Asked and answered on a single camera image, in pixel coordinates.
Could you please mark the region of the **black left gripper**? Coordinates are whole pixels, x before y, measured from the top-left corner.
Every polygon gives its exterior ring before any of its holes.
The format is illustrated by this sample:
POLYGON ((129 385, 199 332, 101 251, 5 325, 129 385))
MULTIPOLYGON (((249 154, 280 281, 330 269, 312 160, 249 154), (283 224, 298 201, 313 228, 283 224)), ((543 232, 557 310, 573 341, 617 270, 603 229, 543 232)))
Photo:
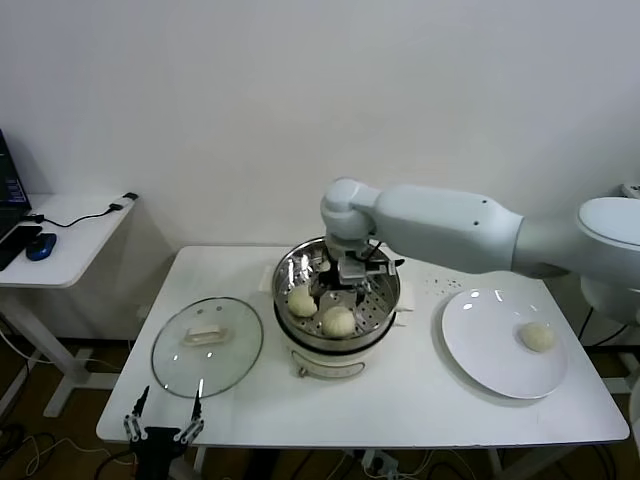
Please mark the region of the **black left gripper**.
POLYGON ((141 426, 140 419, 149 394, 146 386, 136 400, 132 411, 125 415, 123 426, 129 442, 142 441, 148 451, 180 451, 182 444, 191 444, 204 429, 200 393, 196 392, 189 424, 182 430, 175 427, 141 426))

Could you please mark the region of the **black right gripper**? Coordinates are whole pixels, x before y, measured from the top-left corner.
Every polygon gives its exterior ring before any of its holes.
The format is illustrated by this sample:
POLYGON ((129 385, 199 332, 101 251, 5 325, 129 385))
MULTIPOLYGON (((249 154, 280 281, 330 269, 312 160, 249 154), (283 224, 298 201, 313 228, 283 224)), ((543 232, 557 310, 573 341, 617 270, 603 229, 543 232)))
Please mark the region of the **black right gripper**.
MULTIPOLYGON (((329 290, 339 290, 341 287, 338 262, 331 258, 322 261, 319 267, 319 279, 313 283, 313 300, 316 306, 320 305, 321 298, 329 290)), ((355 286, 355 306, 359 307, 372 293, 373 287, 370 280, 363 280, 355 286)))

